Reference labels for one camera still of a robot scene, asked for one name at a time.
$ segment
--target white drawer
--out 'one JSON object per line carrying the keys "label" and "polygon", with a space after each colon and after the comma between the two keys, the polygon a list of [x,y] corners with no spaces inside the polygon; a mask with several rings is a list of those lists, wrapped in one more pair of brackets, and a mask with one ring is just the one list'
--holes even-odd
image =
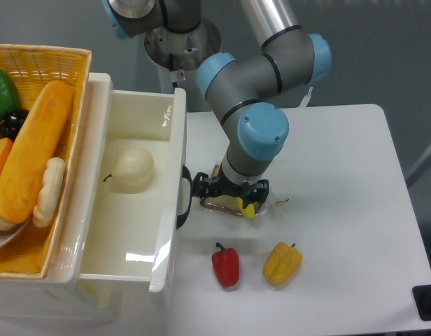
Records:
{"label": "white drawer", "polygon": [[[185,92],[152,94],[114,90],[97,191],[80,263],[80,279],[108,281],[117,291],[149,283],[163,307],[170,295],[182,166],[185,160]],[[148,149],[153,178],[127,193],[103,182],[121,152]]]}

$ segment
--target bread loaf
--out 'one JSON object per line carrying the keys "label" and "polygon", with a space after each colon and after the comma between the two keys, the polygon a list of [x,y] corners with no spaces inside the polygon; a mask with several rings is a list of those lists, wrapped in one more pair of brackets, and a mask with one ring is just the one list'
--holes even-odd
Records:
{"label": "bread loaf", "polygon": [[21,224],[31,215],[72,103],[72,88],[59,80],[34,102],[0,176],[0,217],[6,222]]}

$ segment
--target green bell pepper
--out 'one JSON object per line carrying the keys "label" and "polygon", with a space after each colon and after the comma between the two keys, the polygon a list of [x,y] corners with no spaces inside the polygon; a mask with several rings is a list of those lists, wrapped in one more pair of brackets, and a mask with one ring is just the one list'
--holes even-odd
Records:
{"label": "green bell pepper", "polygon": [[20,95],[15,83],[0,69],[0,117],[9,110],[20,108]]}

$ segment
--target wicker basket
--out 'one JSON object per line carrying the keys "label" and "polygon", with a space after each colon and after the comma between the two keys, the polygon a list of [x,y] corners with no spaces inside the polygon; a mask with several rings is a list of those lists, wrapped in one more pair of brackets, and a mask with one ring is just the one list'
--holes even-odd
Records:
{"label": "wicker basket", "polygon": [[0,278],[42,279],[47,275],[66,215],[66,201],[71,189],[70,176],[76,166],[76,144],[83,124],[82,107],[90,65],[89,50],[0,44],[0,68],[15,82],[23,108],[30,110],[44,86],[53,80],[67,83],[75,94],[73,107],[55,151],[55,156],[66,162],[55,217],[51,225],[45,228],[30,223],[14,240],[0,248]]}

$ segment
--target blue joint cap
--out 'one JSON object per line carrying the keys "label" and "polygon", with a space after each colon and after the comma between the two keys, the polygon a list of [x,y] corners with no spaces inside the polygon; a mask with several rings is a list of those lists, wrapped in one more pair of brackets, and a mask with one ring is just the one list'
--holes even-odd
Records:
{"label": "blue joint cap", "polygon": [[206,99],[206,93],[208,92],[209,85],[213,82],[217,74],[225,66],[231,62],[237,62],[237,59],[229,53],[218,52],[208,57],[197,70],[197,84],[202,91],[203,97]]}
{"label": "blue joint cap", "polygon": [[288,130],[284,112],[263,102],[249,106],[237,124],[237,136],[242,148],[260,161],[271,161],[278,155]]}
{"label": "blue joint cap", "polygon": [[313,43],[314,62],[310,83],[326,76],[332,67],[332,54],[327,41],[318,34],[309,34]]}
{"label": "blue joint cap", "polygon": [[119,22],[116,20],[116,17],[111,11],[108,0],[101,0],[101,1],[102,1],[102,6],[105,8],[107,16],[111,21],[111,26],[113,26],[113,29],[115,30],[116,36],[121,40],[130,37],[130,35],[125,32],[125,30],[120,26]]}

